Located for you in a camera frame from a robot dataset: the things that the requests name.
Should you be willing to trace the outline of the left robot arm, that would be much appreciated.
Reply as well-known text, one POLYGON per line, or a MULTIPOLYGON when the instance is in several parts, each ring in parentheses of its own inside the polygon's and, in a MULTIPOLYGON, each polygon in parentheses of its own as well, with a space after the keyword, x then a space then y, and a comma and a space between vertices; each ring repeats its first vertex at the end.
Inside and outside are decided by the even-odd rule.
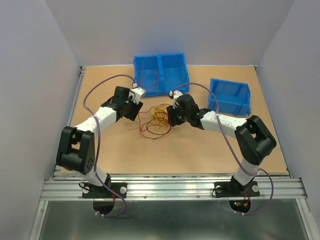
POLYGON ((97 112, 76 126, 62 129, 56 165, 79 174, 85 183, 80 185, 83 198, 113 198, 121 187, 113 186, 111 176, 97 166, 98 150, 95 140, 110 125, 125 117, 134 121, 143 106, 141 98, 146 91, 138 86, 132 89, 117 86, 114 95, 97 112))

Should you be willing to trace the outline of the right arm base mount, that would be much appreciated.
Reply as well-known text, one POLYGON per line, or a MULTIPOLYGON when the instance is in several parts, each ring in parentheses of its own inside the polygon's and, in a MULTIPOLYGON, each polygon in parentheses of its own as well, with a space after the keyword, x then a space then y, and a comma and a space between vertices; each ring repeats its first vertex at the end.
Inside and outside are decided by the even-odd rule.
POLYGON ((260 191, 256 181, 251 181, 245 186, 237 182, 219 181, 214 183, 211 195, 214 198, 259 197, 260 191))

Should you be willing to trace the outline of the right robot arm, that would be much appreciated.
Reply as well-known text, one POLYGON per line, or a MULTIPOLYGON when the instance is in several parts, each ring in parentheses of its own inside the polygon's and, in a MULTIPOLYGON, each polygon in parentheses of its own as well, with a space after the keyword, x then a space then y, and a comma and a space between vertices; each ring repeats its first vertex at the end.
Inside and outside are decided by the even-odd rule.
POLYGON ((178 90, 171 91, 169 97, 173 99, 173 105, 167 107, 168 122, 172 127, 189 123, 194 128, 222 133, 226 141, 228 136, 237 140, 242 160, 237 160, 239 167, 231 177, 230 189, 235 195, 246 192, 263 160, 277 146, 261 118, 256 115, 237 118, 208 108, 200 109, 190 94, 178 90))

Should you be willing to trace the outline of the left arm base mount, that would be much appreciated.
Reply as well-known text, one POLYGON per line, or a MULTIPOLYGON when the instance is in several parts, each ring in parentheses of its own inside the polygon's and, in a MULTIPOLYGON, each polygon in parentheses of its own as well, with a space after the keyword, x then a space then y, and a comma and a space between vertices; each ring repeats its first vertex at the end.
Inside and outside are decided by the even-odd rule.
MULTIPOLYGON (((113 193, 108 191, 104 186, 95 186, 88 182, 80 182, 78 186, 82 189, 83 199, 112 199, 118 198, 113 193)), ((127 197, 127 186, 126 182, 113 182, 111 184, 111 190, 123 197, 127 197)))

